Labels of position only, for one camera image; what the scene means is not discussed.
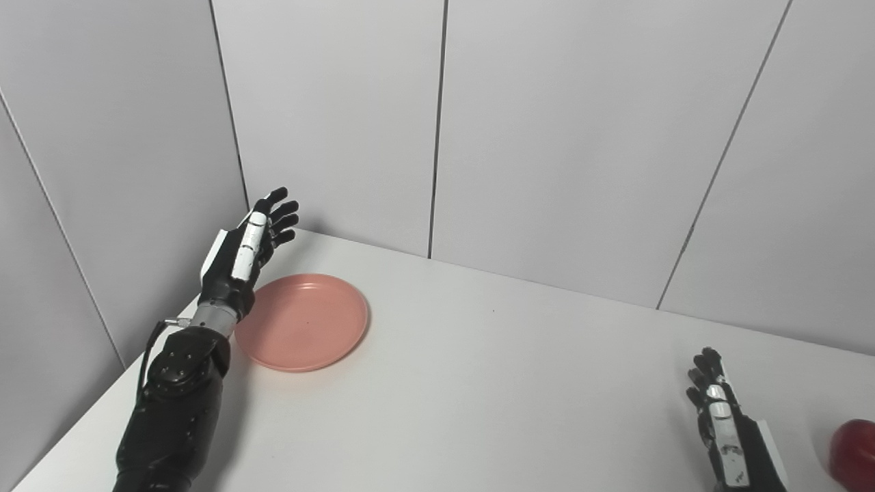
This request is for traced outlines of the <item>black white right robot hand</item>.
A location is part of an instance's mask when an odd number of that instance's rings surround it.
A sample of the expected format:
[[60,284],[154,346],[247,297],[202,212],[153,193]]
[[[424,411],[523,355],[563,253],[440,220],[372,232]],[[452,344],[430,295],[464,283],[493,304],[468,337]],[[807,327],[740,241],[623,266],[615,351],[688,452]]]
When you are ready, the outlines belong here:
[[787,491],[788,475],[768,424],[744,414],[722,356],[707,346],[693,358],[686,395],[697,411],[715,491]]

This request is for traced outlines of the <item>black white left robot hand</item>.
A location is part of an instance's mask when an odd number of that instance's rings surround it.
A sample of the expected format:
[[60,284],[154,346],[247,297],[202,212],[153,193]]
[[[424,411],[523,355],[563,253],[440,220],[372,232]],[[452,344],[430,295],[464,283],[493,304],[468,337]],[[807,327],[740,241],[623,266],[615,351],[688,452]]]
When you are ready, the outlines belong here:
[[296,236],[299,204],[278,187],[256,200],[236,228],[220,230],[201,269],[199,305],[243,320],[254,306],[254,284],[275,250]]

